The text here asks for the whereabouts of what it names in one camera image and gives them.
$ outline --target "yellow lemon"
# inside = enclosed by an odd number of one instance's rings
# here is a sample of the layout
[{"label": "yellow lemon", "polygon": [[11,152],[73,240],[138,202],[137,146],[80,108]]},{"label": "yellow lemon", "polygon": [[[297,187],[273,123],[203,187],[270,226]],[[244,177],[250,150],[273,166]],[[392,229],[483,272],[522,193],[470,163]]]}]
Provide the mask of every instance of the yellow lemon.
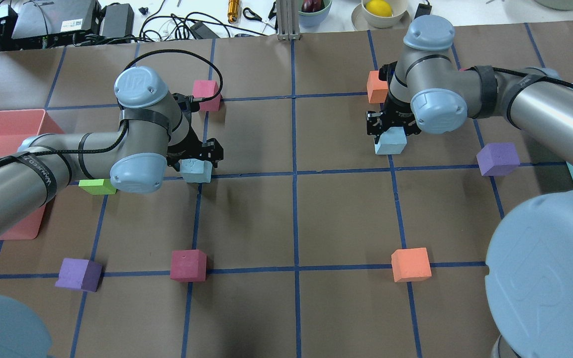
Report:
[{"label": "yellow lemon", "polygon": [[366,3],[366,10],[375,16],[393,16],[393,9],[384,0],[370,0]]}]

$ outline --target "light blue bowl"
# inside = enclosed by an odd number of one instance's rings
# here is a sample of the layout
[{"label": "light blue bowl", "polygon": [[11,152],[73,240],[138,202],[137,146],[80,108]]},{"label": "light blue bowl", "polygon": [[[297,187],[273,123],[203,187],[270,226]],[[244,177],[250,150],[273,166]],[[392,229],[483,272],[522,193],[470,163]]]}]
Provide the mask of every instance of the light blue bowl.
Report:
[{"label": "light blue bowl", "polygon": [[[298,7],[298,9],[302,8],[303,2],[304,0],[300,0],[300,7]],[[325,4],[324,9],[321,9],[320,11],[316,11],[314,13],[303,13],[302,11],[298,10],[299,14],[298,21],[300,25],[303,27],[314,27],[320,25],[320,23],[324,21],[326,16],[328,16],[328,10],[330,10],[330,6],[332,5],[332,3],[333,0],[324,0]]]}]

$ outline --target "pink bin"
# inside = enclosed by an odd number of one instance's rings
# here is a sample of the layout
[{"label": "pink bin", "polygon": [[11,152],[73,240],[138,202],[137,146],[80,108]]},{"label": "pink bin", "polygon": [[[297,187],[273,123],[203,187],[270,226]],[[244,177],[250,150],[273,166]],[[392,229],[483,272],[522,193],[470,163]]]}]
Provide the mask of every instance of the pink bin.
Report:
[{"label": "pink bin", "polygon": [[[0,157],[16,153],[21,142],[43,133],[63,133],[44,109],[0,111]],[[0,240],[32,240],[39,234],[45,206],[36,209],[25,219],[0,236]]]}]

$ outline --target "magenta cube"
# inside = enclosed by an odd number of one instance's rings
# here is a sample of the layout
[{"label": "magenta cube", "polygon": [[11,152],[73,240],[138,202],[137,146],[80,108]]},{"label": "magenta cube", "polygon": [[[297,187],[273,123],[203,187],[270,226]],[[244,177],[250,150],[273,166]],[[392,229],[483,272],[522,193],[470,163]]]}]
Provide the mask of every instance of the magenta cube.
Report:
[{"label": "magenta cube", "polygon": [[84,259],[63,259],[55,287],[96,292],[103,266]]},{"label": "magenta cube", "polygon": [[[218,82],[213,80],[196,80],[193,82],[193,91],[191,94],[194,97],[211,97],[218,91]],[[200,103],[201,111],[218,111],[220,109],[220,100],[222,94],[218,97],[208,100],[207,102]]]},{"label": "magenta cube", "polygon": [[477,161],[484,177],[508,175],[521,165],[514,143],[489,143],[477,154]]},{"label": "magenta cube", "polygon": [[179,282],[205,281],[207,255],[200,250],[172,251],[169,278]]}]

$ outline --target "sticker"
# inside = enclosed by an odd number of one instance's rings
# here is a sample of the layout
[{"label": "sticker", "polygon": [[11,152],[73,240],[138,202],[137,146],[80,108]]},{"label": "sticker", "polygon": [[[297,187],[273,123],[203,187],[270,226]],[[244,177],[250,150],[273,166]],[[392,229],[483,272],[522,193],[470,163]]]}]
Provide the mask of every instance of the sticker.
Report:
[{"label": "sticker", "polygon": [[77,20],[67,20],[61,22],[60,32],[80,30],[83,24],[84,24],[84,19],[82,18],[77,18]]}]

